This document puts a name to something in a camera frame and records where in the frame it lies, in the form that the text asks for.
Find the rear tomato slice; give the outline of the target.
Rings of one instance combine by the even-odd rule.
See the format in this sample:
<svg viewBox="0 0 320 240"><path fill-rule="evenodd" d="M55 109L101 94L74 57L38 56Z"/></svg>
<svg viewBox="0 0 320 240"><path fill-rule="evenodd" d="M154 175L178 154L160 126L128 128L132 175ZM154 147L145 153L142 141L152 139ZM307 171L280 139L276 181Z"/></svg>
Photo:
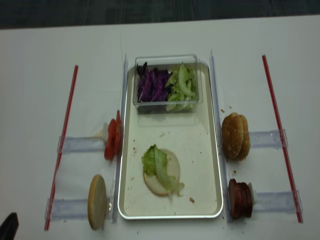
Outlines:
<svg viewBox="0 0 320 240"><path fill-rule="evenodd" d="M119 150L120 145L120 139L121 139L121 116L120 111L117 111L116 114L116 120L115 120L115 132L114 132L114 153L117 154Z"/></svg>

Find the right long clear divider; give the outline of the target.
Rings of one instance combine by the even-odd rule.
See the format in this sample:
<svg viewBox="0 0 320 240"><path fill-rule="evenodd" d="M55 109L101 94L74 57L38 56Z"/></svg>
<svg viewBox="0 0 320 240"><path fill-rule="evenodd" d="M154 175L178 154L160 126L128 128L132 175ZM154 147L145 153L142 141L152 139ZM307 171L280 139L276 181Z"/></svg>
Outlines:
<svg viewBox="0 0 320 240"><path fill-rule="evenodd" d="M226 177L226 158L224 156L222 148L222 133L221 133L221 116L219 109L219 94L218 94L218 83L216 78L216 66L215 58L213 56L213 51L210 50L209 55L209 67L210 67L210 85L211 85L211 95L212 95L212 105L213 105L213 116L214 116L214 127L216 135L216 144L218 151L219 167L220 167L220 177L222 183L222 197L225 209L225 219L228 224L232 222L230 215L230 201L228 193L228 179Z"/></svg>

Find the right lower clear rail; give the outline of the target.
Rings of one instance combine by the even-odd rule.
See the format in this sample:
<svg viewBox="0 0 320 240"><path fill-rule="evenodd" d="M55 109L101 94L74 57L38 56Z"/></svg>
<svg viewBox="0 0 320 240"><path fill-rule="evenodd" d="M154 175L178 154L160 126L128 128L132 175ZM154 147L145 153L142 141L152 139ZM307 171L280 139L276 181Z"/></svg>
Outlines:
<svg viewBox="0 0 320 240"><path fill-rule="evenodd" d="M297 211L294 195L291 191L256 192L254 212L288 213Z"/></svg>

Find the left upper clear rail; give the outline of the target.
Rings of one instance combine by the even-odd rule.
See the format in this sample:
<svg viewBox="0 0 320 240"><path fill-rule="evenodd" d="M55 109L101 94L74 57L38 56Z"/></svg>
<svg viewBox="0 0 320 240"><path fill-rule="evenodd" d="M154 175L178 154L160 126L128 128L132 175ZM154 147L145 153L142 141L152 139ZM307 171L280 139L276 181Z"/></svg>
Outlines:
<svg viewBox="0 0 320 240"><path fill-rule="evenodd" d="M59 137L57 153L91 153L103 152L105 142L101 137Z"/></svg>

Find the long clear divider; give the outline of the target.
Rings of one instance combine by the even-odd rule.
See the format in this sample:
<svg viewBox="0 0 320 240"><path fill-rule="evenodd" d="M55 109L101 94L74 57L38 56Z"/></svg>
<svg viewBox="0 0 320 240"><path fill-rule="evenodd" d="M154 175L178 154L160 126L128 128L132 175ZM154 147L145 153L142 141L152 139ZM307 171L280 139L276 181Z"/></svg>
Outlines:
<svg viewBox="0 0 320 240"><path fill-rule="evenodd" d="M116 155L115 162L115 175L113 184L113 202L112 209L110 211L110 221L112 224L117 223L118 219L118 199L119 199L119 187L120 187L120 175L121 175L121 164L123 155L123 138L124 138L124 124L125 124L125 113L126 113L126 101L127 101L127 88L128 88L128 57L124 55L123 62L123 81L121 90L121 101L120 101L120 140L118 153Z"/></svg>
<svg viewBox="0 0 320 240"><path fill-rule="evenodd" d="M211 85L211 95L212 95L212 105L213 105L213 116L214 116L214 127L216 135L216 144L218 151L219 167L220 167L220 177L222 183L222 197L225 209L225 219L228 224L232 222L230 215L230 201L228 193L228 179L226 177L226 158L224 156L222 148L222 133L221 133L221 116L219 109L219 94L218 94L218 83L216 78L216 66L215 58L213 56L213 51L210 50L209 55L209 67L210 67L210 85Z"/></svg>

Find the front meat patty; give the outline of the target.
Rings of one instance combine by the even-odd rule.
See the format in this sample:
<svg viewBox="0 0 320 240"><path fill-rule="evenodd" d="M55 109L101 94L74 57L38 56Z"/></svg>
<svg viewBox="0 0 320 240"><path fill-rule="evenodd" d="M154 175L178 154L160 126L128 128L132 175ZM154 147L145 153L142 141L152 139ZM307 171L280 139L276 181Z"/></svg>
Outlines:
<svg viewBox="0 0 320 240"><path fill-rule="evenodd" d="M228 184L230 215L233 219L238 219L242 215L242 189L236 180L230 179Z"/></svg>

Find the white metal tray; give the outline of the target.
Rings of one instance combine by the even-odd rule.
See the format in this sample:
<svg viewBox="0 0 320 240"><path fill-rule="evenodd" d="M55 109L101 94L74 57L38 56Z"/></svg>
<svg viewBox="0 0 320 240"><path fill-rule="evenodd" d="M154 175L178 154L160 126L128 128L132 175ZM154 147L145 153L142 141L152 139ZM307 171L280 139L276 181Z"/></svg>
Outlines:
<svg viewBox="0 0 320 240"><path fill-rule="evenodd" d="M127 220L215 218L223 209L209 67L198 64L203 100L195 112L138 114L133 103L135 69L127 72L118 211ZM157 196L144 182L142 156L156 145L172 151L184 188Z"/></svg>

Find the upright bun half left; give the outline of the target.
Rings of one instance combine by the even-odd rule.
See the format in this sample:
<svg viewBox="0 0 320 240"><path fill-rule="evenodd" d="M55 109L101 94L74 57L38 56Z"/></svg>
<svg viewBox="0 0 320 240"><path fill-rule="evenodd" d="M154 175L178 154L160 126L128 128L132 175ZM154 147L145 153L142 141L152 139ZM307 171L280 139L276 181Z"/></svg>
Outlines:
<svg viewBox="0 0 320 240"><path fill-rule="evenodd" d="M91 180L87 202L88 221L92 230L98 230L104 224L107 203L105 180L97 174Z"/></svg>

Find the right upper clear rail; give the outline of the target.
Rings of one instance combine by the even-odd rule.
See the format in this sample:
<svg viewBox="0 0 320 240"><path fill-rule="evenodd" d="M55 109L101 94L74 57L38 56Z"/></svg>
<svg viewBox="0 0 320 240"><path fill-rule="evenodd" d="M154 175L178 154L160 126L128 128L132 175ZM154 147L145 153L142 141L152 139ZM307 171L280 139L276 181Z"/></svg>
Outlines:
<svg viewBox="0 0 320 240"><path fill-rule="evenodd" d="M288 146L284 129L270 131L250 131L251 148L285 148Z"/></svg>

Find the left lower clear rail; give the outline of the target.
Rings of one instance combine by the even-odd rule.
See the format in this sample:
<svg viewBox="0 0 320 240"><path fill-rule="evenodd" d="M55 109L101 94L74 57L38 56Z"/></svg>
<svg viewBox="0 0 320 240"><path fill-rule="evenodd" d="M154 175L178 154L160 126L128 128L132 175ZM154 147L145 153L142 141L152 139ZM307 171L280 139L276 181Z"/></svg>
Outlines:
<svg viewBox="0 0 320 240"><path fill-rule="evenodd" d="M48 199L45 220L75 220L88 218L87 199Z"/></svg>

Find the right red strip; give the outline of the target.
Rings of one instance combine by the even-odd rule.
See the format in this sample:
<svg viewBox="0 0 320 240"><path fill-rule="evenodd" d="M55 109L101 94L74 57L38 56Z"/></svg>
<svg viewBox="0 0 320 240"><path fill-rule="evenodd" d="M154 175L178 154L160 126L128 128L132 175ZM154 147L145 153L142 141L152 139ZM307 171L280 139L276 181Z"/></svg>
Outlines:
<svg viewBox="0 0 320 240"><path fill-rule="evenodd" d="M291 189L291 193L292 193L292 197L293 197L293 203L295 206L297 221L299 224L303 224L304 223L303 211L302 211L302 207L299 202L299 194L298 194L298 191L296 188L296 184L295 184L295 180L294 180L294 176L293 176L293 171L292 171L292 167L291 167L291 163L290 163L290 156L289 156L289 152L288 152L288 147L287 147L286 141L285 141L286 140L285 130L284 130L284 128L282 126L282 122L281 122L281 116L280 116L278 105L277 105L277 100L276 100L274 87L273 87L273 83L272 83L272 79L271 79L271 75L270 75L267 57L264 54L261 56L261 58L262 58L263 67L264 67L264 71L265 71L265 75L266 75L266 80L267 80L267 84L268 84L268 88L269 88L269 92L270 92L270 97L271 97L271 101L272 101L276 124L277 124L277 128L278 128L279 135L280 135L280 140L281 140L281 144L282 144L282 151L283 151L285 166L286 166L286 170L287 170L288 180L289 180L289 184L290 184L290 189Z"/></svg>

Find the sesame bun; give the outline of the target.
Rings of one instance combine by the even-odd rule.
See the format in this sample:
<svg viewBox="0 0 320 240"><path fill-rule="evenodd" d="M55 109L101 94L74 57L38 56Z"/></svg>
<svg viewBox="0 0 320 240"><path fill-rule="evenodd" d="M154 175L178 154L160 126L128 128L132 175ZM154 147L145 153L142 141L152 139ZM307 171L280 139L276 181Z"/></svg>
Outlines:
<svg viewBox="0 0 320 240"><path fill-rule="evenodd" d="M221 126L222 148L228 159L235 159L241 151L244 140L244 127L239 114L226 116Z"/></svg>
<svg viewBox="0 0 320 240"><path fill-rule="evenodd" d="M248 156L250 152L251 142L250 142L250 134L249 134L249 128L248 128L248 121L246 117L242 114L240 114L239 117L241 119L242 126L243 126L243 141L242 141L241 150L237 156L237 159L239 161L242 161Z"/></svg>

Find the left long clear divider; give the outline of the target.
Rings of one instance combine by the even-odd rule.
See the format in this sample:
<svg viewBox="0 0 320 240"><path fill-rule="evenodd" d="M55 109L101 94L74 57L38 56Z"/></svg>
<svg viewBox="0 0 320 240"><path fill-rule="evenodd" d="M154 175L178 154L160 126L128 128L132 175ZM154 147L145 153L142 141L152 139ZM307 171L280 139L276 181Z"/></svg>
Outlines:
<svg viewBox="0 0 320 240"><path fill-rule="evenodd" d="M119 187L120 187L120 175L121 175L121 164L123 155L123 138L124 138L124 124L125 124L125 113L126 113L126 101L127 101L127 88L128 88L128 57L124 55L123 62L123 81L121 90L121 101L120 101L120 140L118 153L116 155L115 162L115 175L113 184L113 202L112 209L110 211L110 221L112 224L117 223L118 219L118 199L119 199Z"/></svg>

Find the rear meat patties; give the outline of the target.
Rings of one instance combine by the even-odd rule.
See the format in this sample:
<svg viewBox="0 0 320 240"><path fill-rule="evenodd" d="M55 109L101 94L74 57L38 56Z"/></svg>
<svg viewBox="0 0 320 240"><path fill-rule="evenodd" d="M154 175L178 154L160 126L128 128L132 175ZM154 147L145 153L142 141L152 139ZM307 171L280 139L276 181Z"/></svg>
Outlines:
<svg viewBox="0 0 320 240"><path fill-rule="evenodd" d="M241 190L241 210L240 215L245 218L250 218L253 211L253 199L249 186L245 182L237 184Z"/></svg>

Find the rear sesame bun top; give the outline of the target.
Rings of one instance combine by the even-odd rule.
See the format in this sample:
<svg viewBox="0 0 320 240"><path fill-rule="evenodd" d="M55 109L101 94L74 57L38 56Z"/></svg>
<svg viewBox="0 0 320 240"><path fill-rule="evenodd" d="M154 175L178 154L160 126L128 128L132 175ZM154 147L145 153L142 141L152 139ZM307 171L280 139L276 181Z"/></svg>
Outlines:
<svg viewBox="0 0 320 240"><path fill-rule="evenodd" d="M243 141L242 141L241 150L237 156L237 159L239 161L242 161L248 156L250 152L251 142L250 142L250 134L249 134L249 128L248 128L248 121L246 117L242 114L240 114L239 117L241 119L242 126L243 126Z"/></svg>

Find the clear plastic salad container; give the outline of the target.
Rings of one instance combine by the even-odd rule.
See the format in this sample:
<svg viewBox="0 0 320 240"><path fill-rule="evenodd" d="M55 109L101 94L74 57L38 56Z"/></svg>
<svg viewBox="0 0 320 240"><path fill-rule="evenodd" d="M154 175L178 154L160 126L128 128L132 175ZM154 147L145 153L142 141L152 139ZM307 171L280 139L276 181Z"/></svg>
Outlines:
<svg viewBox="0 0 320 240"><path fill-rule="evenodd" d="M137 66L143 66L147 62L147 68L158 68L159 70L168 70L172 73L175 67L184 64L187 68L193 68L196 80L195 101L155 101L155 102L138 102L138 80ZM135 59L134 81L133 81L133 105L139 114L164 114L164 113L191 113L197 108L198 103L202 102L202 83L199 73L200 62L195 54L182 55L164 55L164 56L139 56Z"/></svg>

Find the white pusher block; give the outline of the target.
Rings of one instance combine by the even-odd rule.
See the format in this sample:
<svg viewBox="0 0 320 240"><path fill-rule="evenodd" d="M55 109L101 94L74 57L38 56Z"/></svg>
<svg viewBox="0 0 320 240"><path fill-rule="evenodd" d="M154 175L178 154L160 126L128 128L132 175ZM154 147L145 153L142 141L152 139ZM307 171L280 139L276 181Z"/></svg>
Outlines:
<svg viewBox="0 0 320 240"><path fill-rule="evenodd" d="M256 201L257 193L256 193L256 191L253 189L253 185L252 185L251 182L248 184L248 187L249 187L249 189L250 189L252 206L254 206L254 205L256 204L256 202L257 202L257 201Z"/></svg>
<svg viewBox="0 0 320 240"><path fill-rule="evenodd" d="M106 142L108 140L108 136L109 136L108 128L109 128L109 124L105 122L103 124L102 132L101 132L101 139L104 142Z"/></svg>

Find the green lettuce pile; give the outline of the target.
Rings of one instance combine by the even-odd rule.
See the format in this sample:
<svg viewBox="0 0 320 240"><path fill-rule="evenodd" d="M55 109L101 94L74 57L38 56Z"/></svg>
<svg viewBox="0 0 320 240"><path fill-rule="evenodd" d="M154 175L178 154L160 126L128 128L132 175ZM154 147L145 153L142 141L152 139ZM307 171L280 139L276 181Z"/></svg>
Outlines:
<svg viewBox="0 0 320 240"><path fill-rule="evenodd" d="M196 94L197 81L192 67L183 63L175 67L169 77L165 90L168 102L189 102L198 99Z"/></svg>

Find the white pusher block right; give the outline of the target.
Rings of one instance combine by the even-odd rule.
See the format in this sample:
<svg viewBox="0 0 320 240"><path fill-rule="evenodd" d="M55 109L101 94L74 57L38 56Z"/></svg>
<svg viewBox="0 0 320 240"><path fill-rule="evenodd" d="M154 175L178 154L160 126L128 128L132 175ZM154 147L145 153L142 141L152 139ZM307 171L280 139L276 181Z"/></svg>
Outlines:
<svg viewBox="0 0 320 240"><path fill-rule="evenodd" d="M257 202L257 201L256 201L257 193L256 193L256 191L253 189L253 185L252 185L251 182L248 184L248 187L249 187L249 189L250 189L252 206L254 206L254 205L256 204L256 202Z"/></svg>

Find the clear rail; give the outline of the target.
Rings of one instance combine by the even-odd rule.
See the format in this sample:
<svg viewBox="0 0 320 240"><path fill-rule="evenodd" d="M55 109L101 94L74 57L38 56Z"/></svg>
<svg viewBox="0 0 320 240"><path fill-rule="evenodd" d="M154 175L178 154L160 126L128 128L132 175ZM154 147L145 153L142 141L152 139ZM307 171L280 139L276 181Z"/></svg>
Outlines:
<svg viewBox="0 0 320 240"><path fill-rule="evenodd" d="M75 220L88 218L87 199L48 199L45 220Z"/></svg>
<svg viewBox="0 0 320 240"><path fill-rule="evenodd" d="M297 211L294 195L291 191L256 192L254 212L288 213Z"/></svg>
<svg viewBox="0 0 320 240"><path fill-rule="evenodd" d="M251 148L285 148L288 146L284 129L270 131L250 131Z"/></svg>
<svg viewBox="0 0 320 240"><path fill-rule="evenodd" d="M101 137L59 137L57 153L91 153L103 152L105 142Z"/></svg>

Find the front sesame bun top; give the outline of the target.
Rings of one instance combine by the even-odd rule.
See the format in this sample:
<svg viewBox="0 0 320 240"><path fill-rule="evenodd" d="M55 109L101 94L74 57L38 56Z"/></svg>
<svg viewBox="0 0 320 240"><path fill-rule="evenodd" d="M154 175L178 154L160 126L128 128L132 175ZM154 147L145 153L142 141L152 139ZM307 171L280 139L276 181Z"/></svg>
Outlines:
<svg viewBox="0 0 320 240"><path fill-rule="evenodd" d="M221 126L222 148L228 159L235 159L241 151L244 140L244 127L239 114L226 116Z"/></svg>

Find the red strip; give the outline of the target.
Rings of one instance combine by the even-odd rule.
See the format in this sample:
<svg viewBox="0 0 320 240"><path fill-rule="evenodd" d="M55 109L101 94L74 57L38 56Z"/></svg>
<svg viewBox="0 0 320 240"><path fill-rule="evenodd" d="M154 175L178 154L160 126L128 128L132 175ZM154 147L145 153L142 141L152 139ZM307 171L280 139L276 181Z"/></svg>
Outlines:
<svg viewBox="0 0 320 240"><path fill-rule="evenodd" d="M55 193L56 193L56 175L57 175L59 165L61 162L61 158L62 158L62 151L63 151L64 141L65 141L67 128L68 128L69 116L70 116L72 100L73 100L73 95L74 95L76 81L77 81L78 69L79 69L79 66L75 65L74 71L73 71L73 76L72 76L72 82L71 82L71 86L70 86L67 107L66 107L65 116L64 116L62 133L59 138L58 145L57 145L57 158L56 158L55 170L54 170L54 174L53 174L51 192L50 192L50 196L49 196L49 199L48 199L48 202L46 205L46 212L45 212L45 224L44 224L44 231L45 232L47 232L50 228L51 213L52 213L53 203L55 200Z"/></svg>
<svg viewBox="0 0 320 240"><path fill-rule="evenodd" d="M268 84L268 88L269 88L269 92L270 92L270 97L271 97L271 101L272 101L276 124L277 124L277 128L278 128L279 135L280 135L280 140L281 140L281 144L282 144L282 151L283 151L285 166L286 166L286 170L287 170L288 180L289 180L289 184L290 184L290 189L291 189L291 193L292 193L292 197L293 197L293 203L295 206L297 221L299 224L303 224L304 223L303 211L302 211L302 207L299 202L299 194L298 194L298 191L296 188L296 184L295 184L295 180L294 180L294 176L293 176L293 171L292 171L292 167L291 167L291 163L290 163L290 156L289 156L289 152L288 152L288 147L287 147L286 141L285 141L286 140L285 130L284 130L284 128L282 126L282 122L281 122L281 116L280 116L278 105L277 105L277 100L276 100L274 87L273 87L273 83L272 83L272 79L271 79L271 75L270 75L267 57L264 54L261 56L261 58L262 58L263 67L264 67L264 71L265 71L265 75L266 75L266 80L267 80L267 84Z"/></svg>

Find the left red strip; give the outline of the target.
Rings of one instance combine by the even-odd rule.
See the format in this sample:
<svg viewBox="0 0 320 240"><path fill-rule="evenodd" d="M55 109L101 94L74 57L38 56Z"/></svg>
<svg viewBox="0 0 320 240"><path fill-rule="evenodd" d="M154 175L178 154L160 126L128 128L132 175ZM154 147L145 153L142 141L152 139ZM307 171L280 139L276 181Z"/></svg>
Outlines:
<svg viewBox="0 0 320 240"><path fill-rule="evenodd" d="M62 133L59 138L58 145L57 145L57 158L56 158L55 170L54 170L54 174L53 174L51 192L50 192L50 196L49 196L49 199L48 199L48 202L46 205L46 212L45 212L45 224L44 224L44 231L45 232L47 232L50 228L51 213L52 213L53 203L55 200L55 193L56 193L56 175L57 175L59 165L61 162L61 158L62 158L62 151L63 151L64 141L65 141L67 128L68 128L69 116L70 116L72 100L73 100L73 95L74 95L76 81L77 81L78 69L79 69L79 66L75 65L74 71L73 71L73 76L72 76L72 82L71 82L71 86L70 86L67 107L66 107L65 116L64 116Z"/></svg>

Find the white pusher block left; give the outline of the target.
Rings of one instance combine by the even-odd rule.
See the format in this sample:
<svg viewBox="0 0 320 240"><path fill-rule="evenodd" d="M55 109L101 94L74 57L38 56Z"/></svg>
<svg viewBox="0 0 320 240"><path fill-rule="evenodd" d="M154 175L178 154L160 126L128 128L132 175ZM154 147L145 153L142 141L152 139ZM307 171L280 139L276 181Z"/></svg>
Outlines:
<svg viewBox="0 0 320 240"><path fill-rule="evenodd" d="M106 142L108 140L108 136L109 136L108 128L109 128L109 124L105 122L103 124L102 132L101 132L101 139L104 142Z"/></svg>

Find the black object bottom left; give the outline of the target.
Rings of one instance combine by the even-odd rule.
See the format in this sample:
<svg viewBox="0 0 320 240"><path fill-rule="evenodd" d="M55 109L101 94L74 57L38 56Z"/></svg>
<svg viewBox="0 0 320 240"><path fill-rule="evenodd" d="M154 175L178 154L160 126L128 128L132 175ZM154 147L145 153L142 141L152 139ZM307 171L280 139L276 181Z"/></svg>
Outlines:
<svg viewBox="0 0 320 240"><path fill-rule="evenodd" d="M18 228L18 215L16 212L12 212L0 226L0 240L14 240Z"/></svg>

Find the shredded purple cabbage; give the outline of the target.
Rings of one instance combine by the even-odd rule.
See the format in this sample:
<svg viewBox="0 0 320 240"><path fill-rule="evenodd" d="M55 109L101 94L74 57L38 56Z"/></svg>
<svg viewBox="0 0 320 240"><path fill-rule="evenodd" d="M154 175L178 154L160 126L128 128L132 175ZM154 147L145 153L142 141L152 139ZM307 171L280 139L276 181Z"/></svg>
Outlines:
<svg viewBox="0 0 320 240"><path fill-rule="evenodd" d="M173 86L169 83L172 72L167 69L159 70L157 67L148 68L147 62L136 67L138 74L137 101L145 102L166 102Z"/></svg>

